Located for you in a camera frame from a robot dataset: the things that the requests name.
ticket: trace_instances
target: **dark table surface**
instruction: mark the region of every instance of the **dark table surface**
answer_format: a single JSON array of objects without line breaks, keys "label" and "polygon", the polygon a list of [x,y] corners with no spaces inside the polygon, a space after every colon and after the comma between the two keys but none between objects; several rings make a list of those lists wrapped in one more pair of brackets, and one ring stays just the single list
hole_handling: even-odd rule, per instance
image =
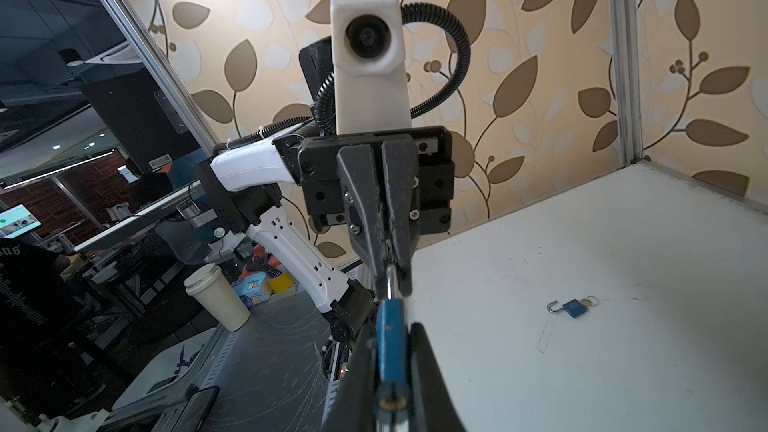
[{"label": "dark table surface", "polygon": [[306,292],[259,304],[216,379],[203,432],[320,430],[328,380],[320,348],[330,329]]}]

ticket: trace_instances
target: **camera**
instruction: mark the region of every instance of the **camera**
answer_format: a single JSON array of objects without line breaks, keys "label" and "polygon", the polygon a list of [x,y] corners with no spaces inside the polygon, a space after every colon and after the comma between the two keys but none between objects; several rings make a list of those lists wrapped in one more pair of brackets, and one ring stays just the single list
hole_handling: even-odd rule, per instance
[{"label": "camera", "polygon": [[377,16],[359,16],[346,28],[346,37],[354,53],[363,59],[375,59],[389,45],[389,27]]},{"label": "camera", "polygon": [[331,0],[336,131],[411,128],[400,0]]}]

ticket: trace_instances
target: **brick wall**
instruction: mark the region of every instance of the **brick wall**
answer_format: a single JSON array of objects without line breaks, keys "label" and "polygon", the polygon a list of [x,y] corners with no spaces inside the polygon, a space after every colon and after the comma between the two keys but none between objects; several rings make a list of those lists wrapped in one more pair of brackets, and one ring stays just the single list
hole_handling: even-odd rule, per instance
[{"label": "brick wall", "polygon": [[0,196],[0,199],[8,207],[24,204],[42,223],[42,226],[34,230],[41,237],[81,219],[85,219],[85,222],[67,232],[67,237],[73,244],[79,244],[98,234],[96,226],[83,216],[72,201],[50,179],[14,187],[7,190]]},{"label": "brick wall", "polygon": [[[63,172],[61,177],[96,219],[103,223],[109,219],[106,207],[128,202],[132,212],[138,210],[138,204],[132,196],[133,185],[118,172],[118,168],[124,165],[123,157],[114,153],[71,168]],[[96,226],[86,219],[63,191],[48,178],[4,191],[0,200],[8,207],[24,204],[42,223],[42,226],[35,229],[41,237],[81,219],[85,219],[85,222],[67,232],[67,237],[73,244],[79,244],[98,234]]]},{"label": "brick wall", "polygon": [[118,168],[125,165],[119,154],[100,158],[71,168],[62,174],[64,181],[80,197],[83,204],[104,223],[109,220],[106,208],[128,202],[132,212],[139,210],[134,200],[134,184],[129,184]]}]

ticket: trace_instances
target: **monitor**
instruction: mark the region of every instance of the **monitor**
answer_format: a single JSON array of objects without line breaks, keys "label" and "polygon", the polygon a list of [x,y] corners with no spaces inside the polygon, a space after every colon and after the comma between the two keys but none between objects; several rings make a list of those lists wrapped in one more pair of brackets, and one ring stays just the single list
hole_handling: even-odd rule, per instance
[{"label": "monitor", "polygon": [[0,237],[14,238],[42,224],[24,205],[0,212]]}]

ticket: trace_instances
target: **ceiling light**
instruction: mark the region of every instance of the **ceiling light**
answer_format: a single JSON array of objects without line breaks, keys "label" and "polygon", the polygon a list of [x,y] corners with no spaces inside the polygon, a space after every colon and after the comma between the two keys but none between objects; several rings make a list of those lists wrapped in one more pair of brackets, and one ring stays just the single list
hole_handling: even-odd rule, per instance
[{"label": "ceiling light", "polygon": [[84,63],[80,53],[75,49],[62,49],[58,52],[58,56],[67,64],[67,67],[81,66]]},{"label": "ceiling light", "polygon": [[80,164],[85,164],[86,162],[90,162],[91,160],[96,160],[97,158],[101,158],[101,157],[110,156],[110,155],[112,155],[112,154],[114,154],[114,152],[107,152],[107,153],[105,153],[105,154],[101,154],[100,156],[91,157],[91,158],[86,158],[85,160],[83,160],[83,161],[81,161],[81,162],[77,162],[77,163],[75,163],[75,164],[72,164],[71,166],[66,166],[66,167],[63,167],[63,168],[57,168],[56,170],[54,170],[54,171],[52,171],[52,172],[47,172],[47,173],[45,173],[45,174],[42,174],[41,176],[36,176],[36,177],[28,178],[28,179],[26,179],[26,180],[22,180],[21,182],[16,182],[16,183],[15,183],[15,184],[13,184],[12,186],[8,186],[8,187],[5,187],[5,186],[4,186],[4,187],[3,187],[3,190],[8,190],[9,188],[18,187],[18,186],[20,186],[21,184],[25,184],[25,183],[27,183],[27,182],[32,182],[33,180],[37,180],[37,179],[39,179],[39,178],[43,178],[43,177],[52,176],[53,174],[56,174],[56,173],[59,173],[59,172],[63,172],[64,170],[69,170],[70,168],[72,168],[72,167],[76,167],[76,166],[79,166]]}]

